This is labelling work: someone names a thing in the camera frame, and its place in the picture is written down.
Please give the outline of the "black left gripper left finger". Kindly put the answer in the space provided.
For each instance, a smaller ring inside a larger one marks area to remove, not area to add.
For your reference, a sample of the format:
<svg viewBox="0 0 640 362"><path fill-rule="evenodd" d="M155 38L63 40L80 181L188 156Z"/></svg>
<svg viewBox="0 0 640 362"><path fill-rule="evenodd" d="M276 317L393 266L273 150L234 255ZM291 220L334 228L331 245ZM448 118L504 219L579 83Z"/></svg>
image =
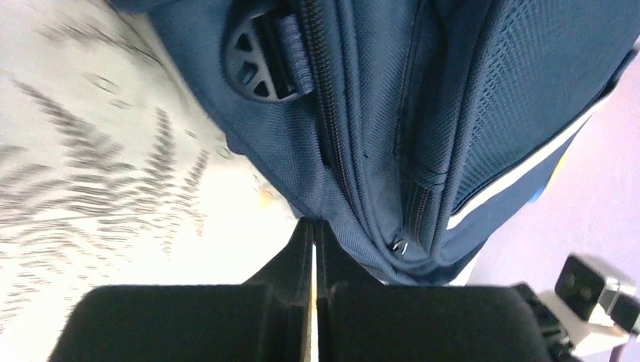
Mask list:
<svg viewBox="0 0 640 362"><path fill-rule="evenodd" d="M52 361L302 361L314 223L236 285L111 285L73 310Z"/></svg>

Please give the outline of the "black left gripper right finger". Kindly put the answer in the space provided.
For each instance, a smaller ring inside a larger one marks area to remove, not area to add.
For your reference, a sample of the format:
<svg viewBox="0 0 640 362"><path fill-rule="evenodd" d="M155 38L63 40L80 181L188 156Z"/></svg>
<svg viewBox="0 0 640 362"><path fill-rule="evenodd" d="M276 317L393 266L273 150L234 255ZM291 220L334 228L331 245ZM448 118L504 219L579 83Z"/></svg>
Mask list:
<svg viewBox="0 0 640 362"><path fill-rule="evenodd" d="M315 225L322 361L548 361L513 287L386 286Z"/></svg>

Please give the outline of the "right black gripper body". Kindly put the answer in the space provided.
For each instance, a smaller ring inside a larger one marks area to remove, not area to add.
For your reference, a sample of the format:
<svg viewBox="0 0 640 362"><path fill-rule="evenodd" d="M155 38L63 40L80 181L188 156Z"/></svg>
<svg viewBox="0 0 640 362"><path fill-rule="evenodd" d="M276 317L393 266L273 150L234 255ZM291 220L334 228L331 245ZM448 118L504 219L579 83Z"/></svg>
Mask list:
<svg viewBox="0 0 640 362"><path fill-rule="evenodd" d="M520 283L512 288L531 308L551 360L580 362L581 359L573 354L574 344L570 341L568 330L531 287L526 283Z"/></svg>

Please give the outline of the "navy blue student backpack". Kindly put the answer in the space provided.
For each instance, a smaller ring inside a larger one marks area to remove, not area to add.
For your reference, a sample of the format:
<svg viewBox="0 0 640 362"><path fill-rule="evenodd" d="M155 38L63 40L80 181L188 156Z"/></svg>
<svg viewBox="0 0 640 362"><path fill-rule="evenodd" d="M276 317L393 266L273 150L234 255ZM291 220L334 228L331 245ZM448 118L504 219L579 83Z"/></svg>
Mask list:
<svg viewBox="0 0 640 362"><path fill-rule="evenodd" d="M393 284L453 280L609 96L637 1L115 1L304 216Z"/></svg>

